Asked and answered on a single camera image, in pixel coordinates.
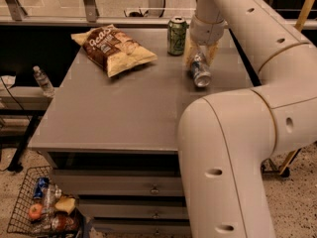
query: potato chip bag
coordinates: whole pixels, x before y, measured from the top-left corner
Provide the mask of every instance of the potato chip bag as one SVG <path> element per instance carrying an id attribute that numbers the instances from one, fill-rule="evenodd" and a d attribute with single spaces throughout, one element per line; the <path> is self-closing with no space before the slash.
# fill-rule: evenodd
<path id="1" fill-rule="evenodd" d="M 113 25 L 73 34 L 71 38 L 107 71 L 109 77 L 158 58 Z"/>

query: drawer handle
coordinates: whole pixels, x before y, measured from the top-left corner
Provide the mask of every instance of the drawer handle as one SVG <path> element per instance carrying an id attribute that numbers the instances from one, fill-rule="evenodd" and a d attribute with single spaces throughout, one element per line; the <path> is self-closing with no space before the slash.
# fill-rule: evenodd
<path id="1" fill-rule="evenodd" d="M 155 215 L 152 216 L 152 219 L 159 219 L 159 214 L 156 212 Z"/>
<path id="2" fill-rule="evenodd" d="M 158 186 L 153 184 L 153 188 L 150 190 L 151 194 L 159 194 Z"/>

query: plastic bottle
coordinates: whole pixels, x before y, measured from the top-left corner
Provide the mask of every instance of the plastic bottle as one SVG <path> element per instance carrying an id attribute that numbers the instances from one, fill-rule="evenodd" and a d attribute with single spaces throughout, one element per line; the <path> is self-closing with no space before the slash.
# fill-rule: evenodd
<path id="1" fill-rule="evenodd" d="M 52 228 L 53 216 L 55 212 L 55 185 L 50 184 L 49 187 L 45 187 L 43 189 L 43 195 L 41 228 L 44 230 L 50 230 Z"/>
<path id="2" fill-rule="evenodd" d="M 53 98 L 53 96 L 55 95 L 55 91 L 47 74 L 38 66 L 34 66 L 33 71 L 34 79 L 37 81 L 38 85 L 42 89 L 44 96 L 48 98 Z"/>

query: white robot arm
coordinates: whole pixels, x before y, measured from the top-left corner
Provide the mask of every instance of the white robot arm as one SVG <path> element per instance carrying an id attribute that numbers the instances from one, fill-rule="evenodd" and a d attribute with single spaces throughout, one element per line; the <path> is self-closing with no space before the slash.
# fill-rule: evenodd
<path id="1" fill-rule="evenodd" d="M 203 97 L 180 119 L 192 235 L 273 238 L 261 163 L 317 140 L 317 49 L 263 0 L 203 1 L 191 38 L 213 44 L 226 19 L 263 85 Z"/>

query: yellow object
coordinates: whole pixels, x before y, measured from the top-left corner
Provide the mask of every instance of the yellow object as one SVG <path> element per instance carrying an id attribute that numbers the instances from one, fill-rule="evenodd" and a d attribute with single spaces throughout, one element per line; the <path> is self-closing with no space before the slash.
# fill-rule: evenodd
<path id="1" fill-rule="evenodd" d="M 67 214 L 69 215 L 75 208 L 75 199 L 62 196 L 55 204 L 55 208 L 58 211 L 67 212 Z"/>
<path id="2" fill-rule="evenodd" d="M 187 68 L 190 68 L 194 56 L 198 53 L 199 46 L 191 40 L 190 34 L 186 35 L 183 60 Z"/>
<path id="3" fill-rule="evenodd" d="M 208 66 L 211 65 L 212 61 L 214 60 L 214 57 L 217 54 L 218 51 L 218 41 L 210 46 L 206 46 L 205 48 L 205 56 Z M 185 42 L 185 49 L 184 49 L 184 56 L 183 60 L 186 64 L 186 67 L 190 68 L 192 60 L 194 56 L 198 53 L 200 50 L 200 47 L 198 44 L 196 44 L 191 38 L 190 35 L 186 35 L 186 42 Z"/>
<path id="4" fill-rule="evenodd" d="M 311 11 L 311 8 L 313 7 L 314 5 L 314 2 L 315 0 L 305 0 L 305 3 L 300 11 L 300 14 L 299 14 L 299 17 L 298 17 L 298 20 L 296 22 L 296 25 L 295 25 L 295 28 L 301 32 L 303 27 L 304 27 L 304 24 L 308 18 L 308 15 Z"/>
<path id="5" fill-rule="evenodd" d="M 207 60 L 207 64 L 210 66 L 212 61 L 214 60 L 214 57 L 217 54 L 218 51 L 218 43 L 219 41 L 217 41 L 215 44 L 210 45 L 210 46 L 206 46 L 206 60 Z"/>

